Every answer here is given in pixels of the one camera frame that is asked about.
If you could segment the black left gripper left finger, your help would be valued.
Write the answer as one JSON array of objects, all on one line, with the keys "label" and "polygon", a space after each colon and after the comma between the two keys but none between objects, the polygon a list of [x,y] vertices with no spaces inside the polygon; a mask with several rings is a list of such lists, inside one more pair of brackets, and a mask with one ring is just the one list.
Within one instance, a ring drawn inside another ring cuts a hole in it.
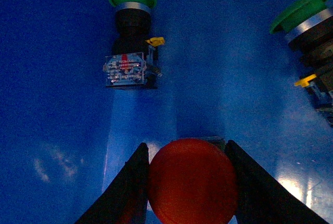
[{"label": "black left gripper left finger", "polygon": [[145,223],[149,152],[141,143],[104,193],[76,223]]}]

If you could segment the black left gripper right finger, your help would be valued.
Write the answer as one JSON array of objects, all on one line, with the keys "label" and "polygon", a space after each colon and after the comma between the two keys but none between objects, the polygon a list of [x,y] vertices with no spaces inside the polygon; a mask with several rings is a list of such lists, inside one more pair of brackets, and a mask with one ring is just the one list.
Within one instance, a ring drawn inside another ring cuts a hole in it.
[{"label": "black left gripper right finger", "polygon": [[235,141],[227,142],[225,154],[238,179],[238,223],[327,223],[289,193]]}]

